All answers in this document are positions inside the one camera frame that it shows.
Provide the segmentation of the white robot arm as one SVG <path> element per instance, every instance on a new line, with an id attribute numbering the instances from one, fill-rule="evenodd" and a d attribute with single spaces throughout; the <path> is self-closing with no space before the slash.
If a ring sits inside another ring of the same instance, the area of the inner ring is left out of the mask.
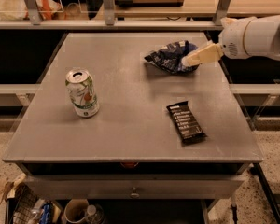
<path id="1" fill-rule="evenodd" d="M 207 42 L 181 60 L 186 67 L 230 59 L 260 56 L 280 61 L 280 15 L 243 19 L 222 18 L 218 42 Z"/>

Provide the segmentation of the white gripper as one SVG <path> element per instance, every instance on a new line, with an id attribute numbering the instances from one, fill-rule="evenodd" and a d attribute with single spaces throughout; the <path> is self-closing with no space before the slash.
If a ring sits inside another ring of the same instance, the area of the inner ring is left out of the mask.
<path id="1" fill-rule="evenodd" d="M 223 26 L 219 34 L 219 44 L 209 43 L 200 47 L 187 56 L 183 57 L 181 63 L 185 67 L 192 67 L 200 64 L 213 63 L 220 60 L 223 56 L 230 59 L 247 59 L 245 51 L 245 30 L 254 17 L 235 19 L 224 17 L 220 20 Z"/>

